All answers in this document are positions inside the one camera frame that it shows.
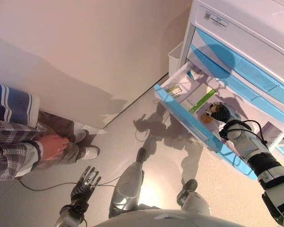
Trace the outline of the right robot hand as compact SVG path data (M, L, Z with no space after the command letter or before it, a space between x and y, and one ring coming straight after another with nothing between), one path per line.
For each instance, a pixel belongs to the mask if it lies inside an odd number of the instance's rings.
M231 113L228 107L222 102L211 104L210 111L210 116L218 121L227 123L228 120L231 118Z

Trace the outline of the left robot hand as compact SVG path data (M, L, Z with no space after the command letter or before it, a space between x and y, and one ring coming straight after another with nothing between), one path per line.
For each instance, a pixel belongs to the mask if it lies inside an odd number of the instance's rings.
M87 166L71 192L72 203L83 198L86 202L89 200L101 180L101 176L98 174L99 171L95 167Z

